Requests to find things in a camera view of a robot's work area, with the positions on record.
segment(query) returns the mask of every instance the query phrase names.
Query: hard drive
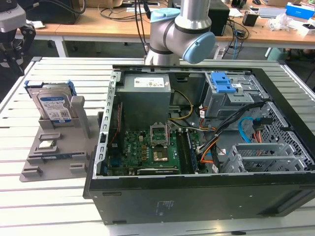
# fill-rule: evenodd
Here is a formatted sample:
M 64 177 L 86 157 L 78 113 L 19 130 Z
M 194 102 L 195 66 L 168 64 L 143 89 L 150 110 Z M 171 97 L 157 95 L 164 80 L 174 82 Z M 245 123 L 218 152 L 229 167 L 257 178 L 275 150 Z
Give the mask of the hard drive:
M 67 123 L 78 118 L 70 107 L 72 96 L 76 95 L 70 80 L 65 83 L 25 81 L 25 89 L 36 104 L 42 119 Z

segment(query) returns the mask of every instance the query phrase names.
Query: barcode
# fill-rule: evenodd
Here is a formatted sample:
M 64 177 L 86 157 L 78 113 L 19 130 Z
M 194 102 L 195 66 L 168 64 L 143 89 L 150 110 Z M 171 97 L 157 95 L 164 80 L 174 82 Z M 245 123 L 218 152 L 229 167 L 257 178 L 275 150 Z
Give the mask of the barcode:
M 60 111 L 60 115 L 61 115 L 61 117 L 68 117 L 69 113 L 67 110 L 63 110 L 63 111 Z

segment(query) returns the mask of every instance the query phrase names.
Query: robotic arm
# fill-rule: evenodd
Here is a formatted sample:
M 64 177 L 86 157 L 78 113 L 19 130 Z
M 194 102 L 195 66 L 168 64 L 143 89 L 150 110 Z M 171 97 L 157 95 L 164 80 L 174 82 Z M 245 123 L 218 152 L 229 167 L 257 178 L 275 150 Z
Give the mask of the robotic arm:
M 13 41 L 17 28 L 23 39 L 15 46 Z M 21 67 L 23 56 L 29 50 L 35 35 L 34 27 L 26 24 L 26 13 L 16 0 L 0 0 L 0 65 L 10 67 L 18 76 L 24 75 Z
M 153 11 L 145 64 L 179 65 L 179 58 L 196 64 L 207 58 L 215 45 L 215 36 L 209 32 L 209 7 L 210 0 L 182 0 L 181 10 Z

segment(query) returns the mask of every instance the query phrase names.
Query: blue box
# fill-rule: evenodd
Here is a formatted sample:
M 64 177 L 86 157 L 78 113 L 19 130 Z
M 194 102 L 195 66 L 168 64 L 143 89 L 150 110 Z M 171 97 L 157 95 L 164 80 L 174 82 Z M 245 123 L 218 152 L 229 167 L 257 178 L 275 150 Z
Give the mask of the blue box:
M 295 16 L 299 17 L 302 19 L 308 20 L 311 18 L 315 13 L 315 8 L 311 6 L 299 6 L 299 5 L 294 5 L 291 2 L 288 2 L 286 5 L 286 14 L 288 16 Z

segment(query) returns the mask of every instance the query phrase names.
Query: white box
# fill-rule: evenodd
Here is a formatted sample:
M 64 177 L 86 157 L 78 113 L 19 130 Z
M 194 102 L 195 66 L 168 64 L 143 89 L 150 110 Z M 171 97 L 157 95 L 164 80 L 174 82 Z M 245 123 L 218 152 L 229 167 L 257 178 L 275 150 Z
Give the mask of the white box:
M 297 29 L 300 35 L 315 35 L 315 24 L 304 23 Z

